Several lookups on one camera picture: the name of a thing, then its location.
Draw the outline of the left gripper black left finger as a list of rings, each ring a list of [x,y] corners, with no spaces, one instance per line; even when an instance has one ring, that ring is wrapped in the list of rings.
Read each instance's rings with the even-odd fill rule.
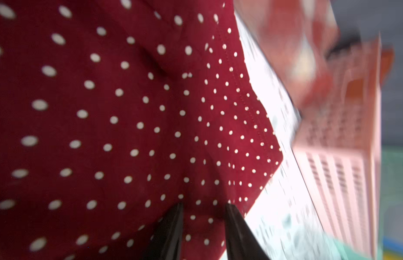
[[[158,225],[142,260],[180,260],[184,224],[183,203],[173,206]]]

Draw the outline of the rust orange skirt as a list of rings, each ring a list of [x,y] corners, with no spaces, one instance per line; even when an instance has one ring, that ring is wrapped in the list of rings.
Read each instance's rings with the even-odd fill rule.
[[[381,50],[380,57],[380,71],[379,71],[379,85],[380,88],[383,87],[385,80],[392,70],[395,58],[395,52],[393,47],[385,48]],[[364,99],[366,96],[366,90],[370,87],[366,87],[366,77],[363,75],[362,71],[357,71],[351,74],[352,77],[347,84],[345,90],[346,100],[360,100]]]

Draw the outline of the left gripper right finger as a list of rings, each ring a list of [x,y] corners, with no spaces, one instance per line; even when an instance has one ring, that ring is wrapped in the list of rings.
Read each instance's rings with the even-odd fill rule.
[[[235,205],[226,204],[224,220],[229,260],[270,260]]]

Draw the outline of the dark red polka-dot skirt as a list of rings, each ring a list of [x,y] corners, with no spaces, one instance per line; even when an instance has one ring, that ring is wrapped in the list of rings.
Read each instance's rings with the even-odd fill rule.
[[[283,160],[233,1],[0,1],[0,260],[225,250]]]

